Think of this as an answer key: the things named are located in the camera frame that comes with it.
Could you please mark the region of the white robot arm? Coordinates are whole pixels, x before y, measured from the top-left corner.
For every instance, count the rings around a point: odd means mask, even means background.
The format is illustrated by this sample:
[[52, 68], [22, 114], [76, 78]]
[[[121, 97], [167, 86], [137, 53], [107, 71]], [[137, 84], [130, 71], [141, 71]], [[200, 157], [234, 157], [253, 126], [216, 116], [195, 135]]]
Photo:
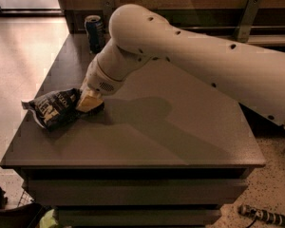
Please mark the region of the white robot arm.
[[166, 60], [285, 129], [285, 53], [171, 26], [139, 5], [117, 8], [110, 40], [89, 64], [77, 109], [115, 94], [149, 60]]

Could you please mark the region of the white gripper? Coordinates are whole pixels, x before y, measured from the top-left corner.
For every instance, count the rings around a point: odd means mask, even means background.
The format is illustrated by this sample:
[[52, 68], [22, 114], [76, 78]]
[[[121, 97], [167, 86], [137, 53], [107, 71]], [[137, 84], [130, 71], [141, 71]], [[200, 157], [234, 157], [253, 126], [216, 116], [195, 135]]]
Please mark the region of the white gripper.
[[114, 94], [124, 78], [124, 57], [120, 52], [98, 53], [87, 68], [76, 109], [87, 113], [98, 107], [104, 102], [102, 95]]

